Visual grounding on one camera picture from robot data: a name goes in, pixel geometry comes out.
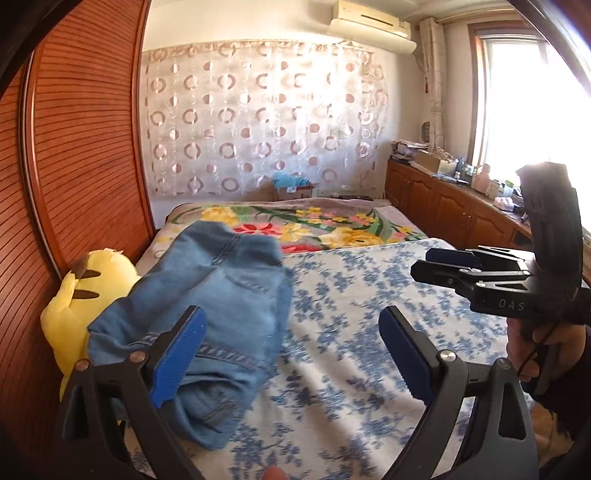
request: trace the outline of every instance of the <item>white curtain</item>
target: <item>white curtain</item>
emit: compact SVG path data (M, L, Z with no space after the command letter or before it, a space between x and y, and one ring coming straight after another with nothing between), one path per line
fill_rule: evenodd
M423 61L427 73L429 101L431 103L430 146L445 148L443 131L447 68L443 27L434 18L426 18L419 24L423 44Z
M267 200L274 175L376 195L384 68L352 46L247 40L142 56L147 179L160 196Z

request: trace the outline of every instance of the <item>window frame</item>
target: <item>window frame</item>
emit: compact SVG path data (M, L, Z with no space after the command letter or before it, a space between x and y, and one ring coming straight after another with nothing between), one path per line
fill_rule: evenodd
M521 20L476 22L467 27L472 53L472 121L466 161L478 167L484 160L488 136L486 102L490 84L490 57L487 44L490 41L487 40L498 37L504 41L547 42L535 28Z

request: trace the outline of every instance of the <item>jar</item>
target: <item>jar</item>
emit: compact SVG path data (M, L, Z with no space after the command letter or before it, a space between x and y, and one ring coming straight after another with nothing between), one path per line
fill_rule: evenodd
M501 184L498 180L491 180L488 186L488 198L494 200L499 196L499 189L501 188Z

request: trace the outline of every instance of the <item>denim jeans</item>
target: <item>denim jeans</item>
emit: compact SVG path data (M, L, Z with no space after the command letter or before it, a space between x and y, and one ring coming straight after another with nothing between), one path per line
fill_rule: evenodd
M90 360L110 364L146 350L189 305L201 307L205 339L160 413L176 435L207 449L223 448L277 359L292 294L274 238L196 222L128 297L89 325Z

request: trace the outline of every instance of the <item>cardboard box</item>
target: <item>cardboard box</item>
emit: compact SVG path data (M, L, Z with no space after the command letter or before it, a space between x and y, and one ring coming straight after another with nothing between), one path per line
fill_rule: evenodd
M312 198L313 190L313 185L275 189L275 201L309 199Z
M422 150L417 150L417 153L414 156L414 161L419 165L428 168L433 173L439 172L439 164L441 163L441 160L435 155L431 155L430 153L424 152Z

